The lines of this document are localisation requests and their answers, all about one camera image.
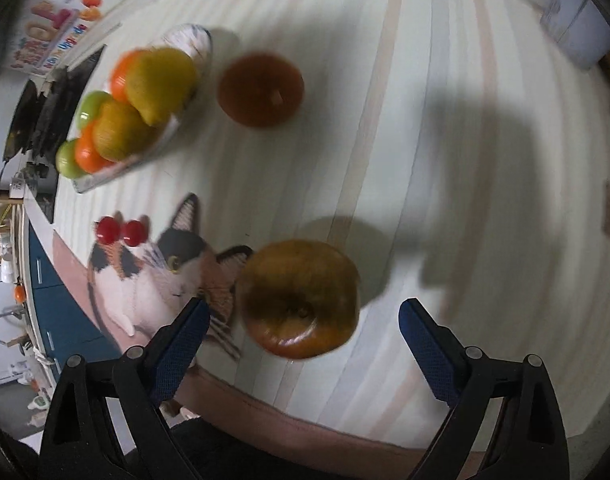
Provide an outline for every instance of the cabinet handle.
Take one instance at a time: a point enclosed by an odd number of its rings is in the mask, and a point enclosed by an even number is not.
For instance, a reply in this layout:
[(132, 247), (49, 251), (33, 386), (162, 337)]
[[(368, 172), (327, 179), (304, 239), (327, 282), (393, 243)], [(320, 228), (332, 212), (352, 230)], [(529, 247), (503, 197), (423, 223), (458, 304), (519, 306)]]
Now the cabinet handle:
[(51, 338), (51, 332), (49, 330), (47, 331), (47, 339), (50, 341), (51, 351), (54, 351), (54, 340)]
[(42, 265), (40, 264), (40, 258), (36, 258), (36, 274), (38, 275), (38, 284), (42, 285)]

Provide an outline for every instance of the poster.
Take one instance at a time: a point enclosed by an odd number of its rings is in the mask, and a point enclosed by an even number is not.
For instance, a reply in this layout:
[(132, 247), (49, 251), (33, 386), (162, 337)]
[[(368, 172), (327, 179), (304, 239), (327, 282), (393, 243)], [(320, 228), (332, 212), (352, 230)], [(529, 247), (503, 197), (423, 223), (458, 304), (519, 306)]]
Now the poster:
[(45, 76), (102, 18), (103, 0), (22, 0), (3, 66)]

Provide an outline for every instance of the blue cabinet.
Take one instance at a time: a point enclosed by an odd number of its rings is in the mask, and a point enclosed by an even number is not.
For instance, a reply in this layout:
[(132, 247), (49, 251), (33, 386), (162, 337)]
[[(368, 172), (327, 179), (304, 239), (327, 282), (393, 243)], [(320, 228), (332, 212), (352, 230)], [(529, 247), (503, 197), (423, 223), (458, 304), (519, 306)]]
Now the blue cabinet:
[[(53, 368), (54, 376), (58, 379), (59, 370), (73, 354), (82, 355), (88, 362), (120, 357), (120, 351), (101, 334), (63, 285), (32, 229), (29, 256), (40, 336), (48, 356), (58, 364)], [(34, 278), (36, 269), (42, 272), (40, 283)]]
[(51, 265), (50, 259), (43, 250), (31, 225), (29, 227), (29, 260), (32, 288), (62, 285), (58, 273)]

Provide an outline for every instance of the green apple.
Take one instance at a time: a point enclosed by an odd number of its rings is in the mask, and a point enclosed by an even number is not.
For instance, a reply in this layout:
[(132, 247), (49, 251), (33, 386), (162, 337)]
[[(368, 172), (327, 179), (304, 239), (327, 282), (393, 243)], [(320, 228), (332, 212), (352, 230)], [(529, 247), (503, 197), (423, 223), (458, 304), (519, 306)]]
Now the green apple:
[(86, 174), (85, 171), (81, 170), (74, 158), (77, 140), (66, 140), (56, 152), (56, 169), (65, 178), (80, 178)]
[(76, 117), (76, 126), (78, 129), (82, 130), (87, 123), (96, 119), (100, 113), (102, 104), (109, 99), (113, 99), (112, 96), (101, 90), (94, 90), (83, 97)]

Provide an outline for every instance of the cat ear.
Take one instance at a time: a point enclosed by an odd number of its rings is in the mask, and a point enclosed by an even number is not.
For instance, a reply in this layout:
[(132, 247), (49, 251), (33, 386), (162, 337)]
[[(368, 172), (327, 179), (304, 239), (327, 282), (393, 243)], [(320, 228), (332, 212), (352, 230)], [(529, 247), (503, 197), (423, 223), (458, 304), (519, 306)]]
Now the cat ear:
[(241, 245), (217, 254), (216, 261), (221, 266), (227, 280), (234, 283), (252, 254), (254, 254), (252, 249), (246, 245)]
[(179, 231), (191, 231), (198, 234), (198, 197), (189, 193), (172, 218), (171, 227)]

